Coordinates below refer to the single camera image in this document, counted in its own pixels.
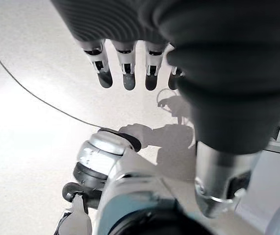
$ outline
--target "gray floor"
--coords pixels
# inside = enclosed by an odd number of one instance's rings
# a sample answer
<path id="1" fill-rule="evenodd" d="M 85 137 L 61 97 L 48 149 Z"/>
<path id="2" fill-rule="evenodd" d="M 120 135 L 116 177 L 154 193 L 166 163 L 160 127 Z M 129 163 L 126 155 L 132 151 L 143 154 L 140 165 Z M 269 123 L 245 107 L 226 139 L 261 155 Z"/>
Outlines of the gray floor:
<path id="1" fill-rule="evenodd" d="M 166 89 L 166 60 L 157 88 L 147 91 L 139 42 L 136 87 L 126 91 L 114 47 L 107 42 L 106 48 L 114 80 L 110 89 L 99 85 L 49 1 L 0 0 L 0 59 L 24 86 L 73 116 L 137 136 L 145 146 L 141 154 L 165 174 L 193 179 L 193 125 L 187 104 Z M 68 206 L 61 190 L 73 180 L 77 151 L 97 130 L 39 102 L 0 66 L 0 234 L 53 233 Z M 224 223 L 238 226 L 239 234 L 259 234 L 238 221 Z"/>

